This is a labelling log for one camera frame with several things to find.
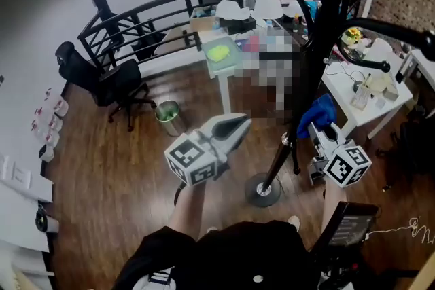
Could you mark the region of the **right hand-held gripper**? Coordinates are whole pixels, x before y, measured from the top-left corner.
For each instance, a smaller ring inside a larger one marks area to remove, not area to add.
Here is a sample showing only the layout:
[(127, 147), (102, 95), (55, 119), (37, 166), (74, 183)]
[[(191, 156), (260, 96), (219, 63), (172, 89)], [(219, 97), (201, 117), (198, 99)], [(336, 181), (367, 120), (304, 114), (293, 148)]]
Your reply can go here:
[[(308, 131), (317, 151), (307, 166), (312, 186), (329, 177), (339, 187), (348, 187), (357, 183), (370, 168), (371, 160), (366, 152), (354, 141), (345, 142), (334, 122), (321, 130), (311, 122)], [(332, 144), (338, 147), (332, 150)]]

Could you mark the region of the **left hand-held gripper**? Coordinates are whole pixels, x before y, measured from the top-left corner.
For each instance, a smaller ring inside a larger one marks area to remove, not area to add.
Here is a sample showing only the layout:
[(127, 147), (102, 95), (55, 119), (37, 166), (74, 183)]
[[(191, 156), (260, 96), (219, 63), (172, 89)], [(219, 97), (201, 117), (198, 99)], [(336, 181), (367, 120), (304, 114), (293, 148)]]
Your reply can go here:
[(217, 180), (229, 169), (228, 154), (238, 148), (251, 126), (244, 113), (213, 116), (199, 130), (183, 133), (165, 151), (171, 171), (187, 186)]

